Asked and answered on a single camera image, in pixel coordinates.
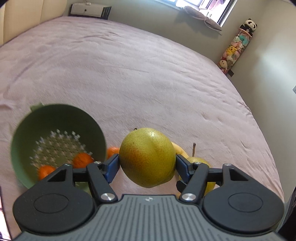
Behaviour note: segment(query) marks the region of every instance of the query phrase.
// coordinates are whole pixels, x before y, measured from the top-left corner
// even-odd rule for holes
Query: window sill
[[[156,1],[156,2],[159,2],[159,3],[162,3],[162,4],[165,4],[165,5],[169,6],[169,7],[174,8],[174,9],[177,9],[177,10],[182,10],[183,9],[182,7],[174,6],[172,4],[169,4],[169,3],[164,2],[162,0],[153,0],[153,1]],[[195,8],[196,10],[199,10],[199,8],[196,7],[196,6],[194,6],[194,5],[190,5],[190,6],[193,7],[193,8]]]

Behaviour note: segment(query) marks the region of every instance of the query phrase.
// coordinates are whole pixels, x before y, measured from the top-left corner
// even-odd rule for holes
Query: orange
[[[93,158],[87,153],[79,153],[74,157],[72,164],[74,168],[85,168],[88,164],[94,162]]]
[[[118,147],[115,147],[115,146],[109,147],[107,149],[107,159],[109,159],[114,154],[118,154],[118,153],[119,153],[119,148]]]
[[[54,171],[55,171],[55,168],[53,166],[50,166],[50,165],[41,166],[38,170],[38,179],[42,180],[43,178],[45,178],[47,175],[51,174]]]

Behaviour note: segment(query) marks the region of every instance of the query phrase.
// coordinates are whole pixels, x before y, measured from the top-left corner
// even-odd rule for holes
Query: beige headboard
[[[0,8],[0,45],[26,30],[63,15],[67,0],[9,0]]]

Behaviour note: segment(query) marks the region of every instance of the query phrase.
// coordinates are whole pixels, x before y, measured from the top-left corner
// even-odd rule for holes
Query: colander
[[[11,162],[25,187],[31,188],[38,181],[37,169],[42,164],[58,167],[70,163],[79,152],[105,161],[103,132],[89,114],[66,104],[39,104],[31,110],[11,143]],[[88,190],[86,183],[81,188]]]

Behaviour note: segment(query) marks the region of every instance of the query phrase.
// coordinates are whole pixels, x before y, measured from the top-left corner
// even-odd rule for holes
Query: metal screw
[[[193,201],[196,199],[196,196],[193,193],[185,193],[182,195],[182,199],[185,201]]]
[[[153,200],[152,197],[147,197],[147,198],[145,198],[145,201],[148,201],[148,202],[150,202],[150,201],[152,201],[152,200]]]
[[[103,193],[101,198],[105,201],[112,201],[115,198],[115,195],[113,193]]]

